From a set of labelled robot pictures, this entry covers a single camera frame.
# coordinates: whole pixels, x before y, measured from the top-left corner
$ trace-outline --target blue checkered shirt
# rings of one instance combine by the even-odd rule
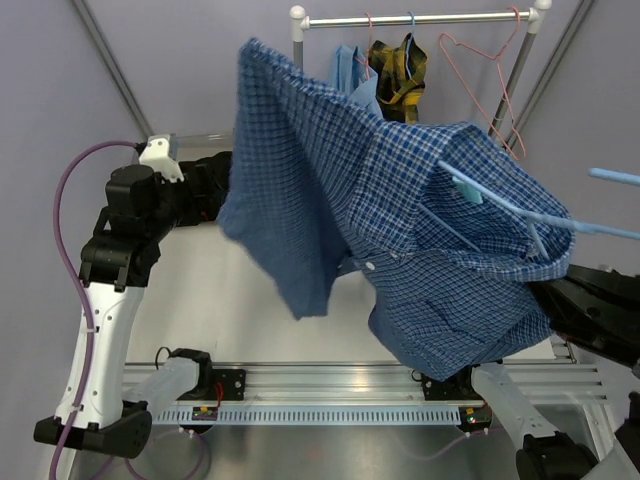
[[[275,279],[295,317],[326,315],[350,255],[377,292],[371,331],[435,379],[551,333],[524,282],[562,277],[573,234],[538,225],[551,257],[543,260],[522,218],[469,202],[436,164],[522,208],[567,211],[477,127],[387,122],[253,39],[240,51],[234,135],[218,221]]]

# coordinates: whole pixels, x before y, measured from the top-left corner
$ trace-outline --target perforated white strip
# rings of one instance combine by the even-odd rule
[[[457,407],[282,407],[224,405],[217,415],[197,407],[175,406],[155,425],[460,425]]]

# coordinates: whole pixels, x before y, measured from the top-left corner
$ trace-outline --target gray floor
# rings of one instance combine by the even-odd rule
[[[576,442],[592,450],[584,417],[573,407],[540,409]],[[199,443],[154,430],[133,461],[149,480],[178,480],[196,463]],[[436,459],[428,457],[460,437],[453,427],[214,427],[204,435],[207,460],[192,480],[513,480],[515,450],[504,431],[463,440]],[[78,456],[74,480],[91,478],[105,461]],[[132,478],[121,460],[103,480]]]

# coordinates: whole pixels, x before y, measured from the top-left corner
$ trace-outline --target blue hanger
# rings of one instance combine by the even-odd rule
[[[413,15],[413,12],[409,12],[411,15],[411,36],[409,37],[409,41],[407,42],[407,48],[404,52],[404,60],[405,60],[405,68],[407,69],[407,75],[409,78],[412,77],[411,70],[409,70],[409,49],[411,48],[411,42],[413,41],[413,34],[416,31],[416,17]]]
[[[533,238],[533,241],[536,244],[538,251],[546,260],[550,259],[549,254],[546,248],[544,247],[544,245],[542,244],[542,241],[540,240],[540,236],[538,235],[538,232],[534,225],[535,222],[546,223],[547,225],[551,225],[553,227],[566,228],[569,230],[574,230],[576,232],[590,233],[590,234],[605,233],[608,235],[615,235],[618,237],[640,240],[640,233],[637,233],[637,232],[621,230],[618,228],[607,227],[606,225],[598,225],[595,223],[578,222],[576,220],[569,220],[568,218],[556,217],[554,215],[547,215],[543,213],[536,213],[536,212],[531,212],[529,210],[524,210],[522,208],[516,207],[511,202],[504,200],[502,197],[499,197],[498,195],[493,193],[491,190],[485,188],[475,180],[471,179],[464,173],[460,172],[459,170],[456,170],[448,163],[439,161],[438,166],[445,169],[447,172],[449,172],[459,180],[463,181],[467,185],[482,192],[487,198],[493,200],[498,205],[502,205],[504,208],[513,212],[514,214],[521,215],[522,217],[524,217],[526,219],[527,227],[529,229],[531,237]],[[605,179],[613,180],[616,182],[624,182],[624,183],[630,183],[632,185],[640,186],[640,177],[637,175],[631,175],[631,174],[622,173],[622,172],[612,172],[610,170],[602,170],[602,169],[592,169],[590,174],[598,178],[605,178]]]

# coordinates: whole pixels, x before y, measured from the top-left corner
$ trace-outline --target black cable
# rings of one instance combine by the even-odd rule
[[[169,354],[169,356],[171,356],[171,350],[169,349],[169,347],[160,347],[158,349],[158,351],[156,352],[156,359],[154,361],[155,365],[156,365],[156,370],[160,370],[160,367],[158,366],[158,357],[160,356],[160,352],[162,350],[166,350],[167,353]]]

